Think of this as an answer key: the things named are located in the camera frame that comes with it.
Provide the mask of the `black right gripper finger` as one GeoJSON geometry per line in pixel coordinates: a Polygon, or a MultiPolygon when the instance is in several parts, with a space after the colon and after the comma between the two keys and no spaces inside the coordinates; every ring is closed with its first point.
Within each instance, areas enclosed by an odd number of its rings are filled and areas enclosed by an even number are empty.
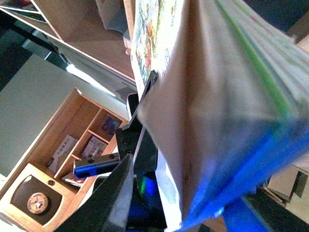
{"type": "Polygon", "coordinates": [[[133,155],[126,155],[57,232],[124,232],[133,192],[133,155]]]}

